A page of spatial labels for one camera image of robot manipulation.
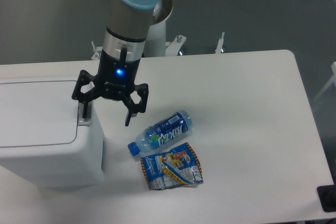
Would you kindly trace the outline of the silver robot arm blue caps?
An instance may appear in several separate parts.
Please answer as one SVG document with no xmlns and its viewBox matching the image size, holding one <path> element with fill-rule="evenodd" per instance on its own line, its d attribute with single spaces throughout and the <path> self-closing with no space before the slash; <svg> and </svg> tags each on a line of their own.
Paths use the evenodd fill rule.
<svg viewBox="0 0 336 224">
<path fill-rule="evenodd" d="M 125 119 L 128 126 L 132 117 L 146 111 L 149 86 L 134 82 L 159 0 L 108 1 L 111 14 L 98 72 L 93 76 L 85 70 L 80 71 L 72 99 L 83 105 L 84 119 L 91 101 L 99 97 L 122 101 L 128 109 Z"/>
</svg>

